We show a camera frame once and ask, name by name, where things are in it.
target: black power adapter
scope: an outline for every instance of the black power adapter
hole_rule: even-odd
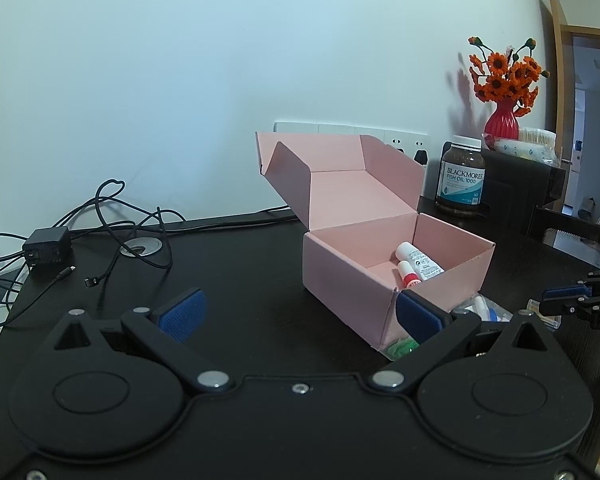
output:
[[[29,267],[61,264],[69,255],[69,250],[71,237],[65,226],[36,229],[22,244],[24,259]]]

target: black table top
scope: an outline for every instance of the black table top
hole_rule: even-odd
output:
[[[512,312],[524,308],[529,298],[539,299],[546,288],[574,283],[592,270],[589,264],[484,219],[447,217],[426,199],[420,209],[496,242],[482,292]],[[27,357],[71,308],[83,308],[95,319],[117,318],[135,306],[160,306],[199,286],[207,296],[208,313],[187,345],[230,374],[366,374],[384,366],[386,359],[380,353],[302,286],[305,231],[296,221],[173,236],[174,265],[169,271],[120,258],[106,286],[95,288],[86,288],[83,280],[103,272],[116,246],[104,234],[74,240],[75,272],[0,335],[0,474],[5,464],[14,465],[26,456],[9,429],[10,386]],[[34,269],[14,310],[39,293],[62,267]],[[555,336],[594,397],[594,418],[579,453],[595,465],[600,455],[600,332],[568,317]]]

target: vase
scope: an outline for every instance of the vase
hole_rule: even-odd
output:
[[[496,111],[484,126],[484,133],[491,137],[518,140],[518,120],[513,114],[515,105],[516,102],[508,97],[498,101]]]

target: open cardboard box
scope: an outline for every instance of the open cardboard box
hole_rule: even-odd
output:
[[[381,350],[408,336],[395,317],[395,249],[413,243],[445,272],[413,290],[449,311],[480,290],[494,244],[416,208],[424,168],[371,136],[257,133],[260,173],[309,229],[304,286]]]

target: green object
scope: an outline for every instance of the green object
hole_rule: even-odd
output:
[[[396,359],[400,359],[400,357],[403,357],[414,351],[418,346],[418,343],[413,337],[400,339],[400,341],[396,341],[394,344],[387,347],[384,350],[384,355],[386,355],[392,361],[395,361]]]

